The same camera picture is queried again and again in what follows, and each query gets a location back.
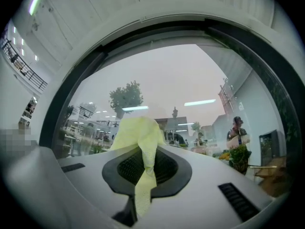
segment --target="black air vent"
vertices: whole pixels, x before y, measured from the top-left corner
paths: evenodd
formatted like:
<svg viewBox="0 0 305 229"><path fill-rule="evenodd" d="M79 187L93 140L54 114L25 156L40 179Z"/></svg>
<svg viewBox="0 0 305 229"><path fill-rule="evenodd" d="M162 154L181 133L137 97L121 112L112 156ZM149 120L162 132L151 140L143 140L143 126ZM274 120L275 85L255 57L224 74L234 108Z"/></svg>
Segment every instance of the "black air vent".
<svg viewBox="0 0 305 229"><path fill-rule="evenodd" d="M70 166L63 166L63 167L61 167L61 169L64 173L66 173L66 172L77 170L77 169L80 169L83 167L85 167L85 165L83 165L81 163L77 163L77 164L70 165Z"/></svg>
<svg viewBox="0 0 305 229"><path fill-rule="evenodd" d="M243 222L252 218L259 212L259 210L232 183L225 183L218 187Z"/></svg>

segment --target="yellow cloth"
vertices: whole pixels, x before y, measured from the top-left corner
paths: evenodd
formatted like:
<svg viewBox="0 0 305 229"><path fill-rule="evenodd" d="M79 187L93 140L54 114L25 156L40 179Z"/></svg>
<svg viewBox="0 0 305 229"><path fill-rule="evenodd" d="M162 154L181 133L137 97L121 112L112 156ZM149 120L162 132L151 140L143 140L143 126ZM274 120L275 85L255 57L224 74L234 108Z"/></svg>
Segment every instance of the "yellow cloth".
<svg viewBox="0 0 305 229"><path fill-rule="evenodd" d="M142 216L150 206L150 190L157 186L153 171L158 145L165 145L158 123L147 117L122 119L110 150L138 144L142 150L145 171L135 186L137 214Z"/></svg>

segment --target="ceiling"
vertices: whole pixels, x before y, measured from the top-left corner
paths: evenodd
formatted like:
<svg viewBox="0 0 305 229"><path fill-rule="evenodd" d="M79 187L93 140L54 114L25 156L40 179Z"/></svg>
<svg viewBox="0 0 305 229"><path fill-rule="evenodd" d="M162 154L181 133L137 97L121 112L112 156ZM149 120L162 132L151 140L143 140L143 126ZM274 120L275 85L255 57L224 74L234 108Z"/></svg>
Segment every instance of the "ceiling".
<svg viewBox="0 0 305 229"><path fill-rule="evenodd" d="M13 17L13 22L33 52L49 70L55 72L88 33L101 25L106 26L115 16L122 17L121 11L126 8L134 8L136 11L148 2L157 5L160 1L171 3L174 8L175 4L180 2L187 4L190 0L41 0L34 16L29 15L29 0L25 0ZM233 8L266 26L271 26L273 20L273 0L195 1L204 1L213 7L211 9L220 5ZM123 16L128 17L131 14L123 14Z"/></svg>

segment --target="sky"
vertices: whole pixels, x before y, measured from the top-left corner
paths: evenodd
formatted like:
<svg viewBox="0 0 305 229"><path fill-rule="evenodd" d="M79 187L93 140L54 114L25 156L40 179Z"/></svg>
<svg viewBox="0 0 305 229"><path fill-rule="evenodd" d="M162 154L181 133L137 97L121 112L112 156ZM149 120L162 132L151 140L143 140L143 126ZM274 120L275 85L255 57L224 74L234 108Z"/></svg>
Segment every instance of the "sky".
<svg viewBox="0 0 305 229"><path fill-rule="evenodd" d="M93 102L97 105L96 111L101 113L95 113L91 120L114 121L112 116L116 113L110 108L110 91L135 80L140 83L142 105L149 109L125 114L124 118L171 118L176 107L178 117L186 116L188 123L198 121L201 126L211 125L224 114L218 93L225 77L197 45L164 47L130 56L99 70L81 83L70 105ZM216 101L184 106L186 102L210 99Z"/></svg>

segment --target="balcony railing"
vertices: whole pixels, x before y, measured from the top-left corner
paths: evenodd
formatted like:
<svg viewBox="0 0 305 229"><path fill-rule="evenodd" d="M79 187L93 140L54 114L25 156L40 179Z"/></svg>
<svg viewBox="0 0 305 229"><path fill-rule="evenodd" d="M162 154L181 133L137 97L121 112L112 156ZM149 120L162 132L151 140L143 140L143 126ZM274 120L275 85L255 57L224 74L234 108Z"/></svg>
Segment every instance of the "balcony railing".
<svg viewBox="0 0 305 229"><path fill-rule="evenodd" d="M12 47L10 41L7 39L7 33L4 31L0 38L0 47L9 61L17 68L17 70L27 78L32 85L43 91L47 83L41 79L19 56L19 54Z"/></svg>

